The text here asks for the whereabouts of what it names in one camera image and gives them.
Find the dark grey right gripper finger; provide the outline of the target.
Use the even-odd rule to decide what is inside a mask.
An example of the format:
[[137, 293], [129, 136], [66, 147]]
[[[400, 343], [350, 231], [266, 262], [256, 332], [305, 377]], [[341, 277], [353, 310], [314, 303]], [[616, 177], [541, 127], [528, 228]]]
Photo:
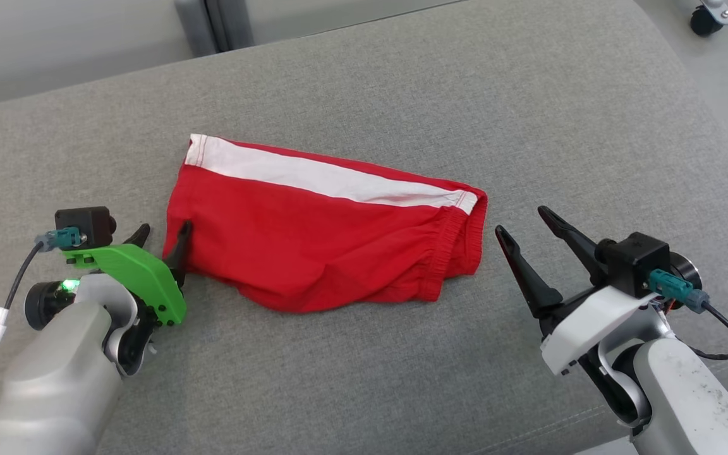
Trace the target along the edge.
[[607, 282], [607, 269], [595, 256], [597, 244], [546, 205], [538, 207], [538, 216], [543, 219], [554, 236], [566, 242], [589, 273], [590, 283], [595, 287], [604, 287]]
[[514, 237], [502, 225], [495, 227], [495, 236], [513, 273], [518, 288], [534, 318], [544, 318], [560, 308], [563, 297], [557, 289], [549, 287], [526, 261]]

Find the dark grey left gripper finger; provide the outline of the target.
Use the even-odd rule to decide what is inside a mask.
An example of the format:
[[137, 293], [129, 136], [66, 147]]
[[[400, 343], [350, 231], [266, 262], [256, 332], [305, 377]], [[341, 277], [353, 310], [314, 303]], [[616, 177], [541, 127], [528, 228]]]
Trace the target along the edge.
[[188, 252], [190, 251], [190, 239], [193, 233], [193, 223], [191, 220], [185, 220], [176, 234], [173, 248], [170, 253], [164, 257], [164, 263], [173, 276], [179, 289], [184, 286], [186, 277], [186, 261]]
[[151, 233], [151, 227], [149, 224], [141, 224], [140, 227], [134, 231], [134, 233], [129, 236], [125, 241], [123, 241], [124, 245], [135, 245], [139, 248], [143, 248], [145, 246], [145, 242], [147, 242], [149, 236]]

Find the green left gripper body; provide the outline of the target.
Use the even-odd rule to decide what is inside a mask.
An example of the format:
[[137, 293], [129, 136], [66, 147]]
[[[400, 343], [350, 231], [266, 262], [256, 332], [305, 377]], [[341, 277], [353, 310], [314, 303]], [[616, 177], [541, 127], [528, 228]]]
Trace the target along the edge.
[[187, 314], [184, 281], [162, 259], [134, 244], [87, 250], [65, 250], [64, 258], [79, 269], [101, 270], [154, 309], [165, 326], [180, 325]]

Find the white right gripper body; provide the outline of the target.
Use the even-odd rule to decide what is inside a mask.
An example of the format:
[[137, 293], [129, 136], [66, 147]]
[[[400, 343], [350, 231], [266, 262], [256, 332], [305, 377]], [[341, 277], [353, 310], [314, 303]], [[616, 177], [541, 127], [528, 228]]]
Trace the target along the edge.
[[671, 339], [673, 330], [651, 302], [654, 297], [636, 299], [613, 287], [595, 292], [544, 338], [544, 363], [559, 375], [595, 346], [612, 351], [630, 340]]

